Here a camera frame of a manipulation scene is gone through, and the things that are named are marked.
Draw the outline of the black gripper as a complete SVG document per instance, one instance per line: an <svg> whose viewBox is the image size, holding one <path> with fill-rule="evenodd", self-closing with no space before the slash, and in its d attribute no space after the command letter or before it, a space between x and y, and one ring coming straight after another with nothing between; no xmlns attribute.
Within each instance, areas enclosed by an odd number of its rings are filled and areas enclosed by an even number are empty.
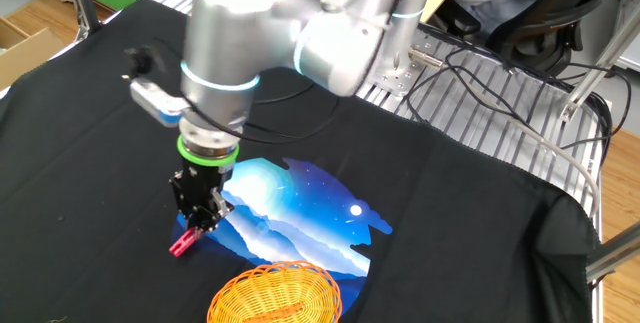
<svg viewBox="0 0 640 323"><path fill-rule="evenodd" d="M183 172L177 171L169 179L186 229L214 231L218 223L234 210L222 195L224 184L232 177L234 162L212 163L213 160L196 163L194 158L183 158Z"/></svg>

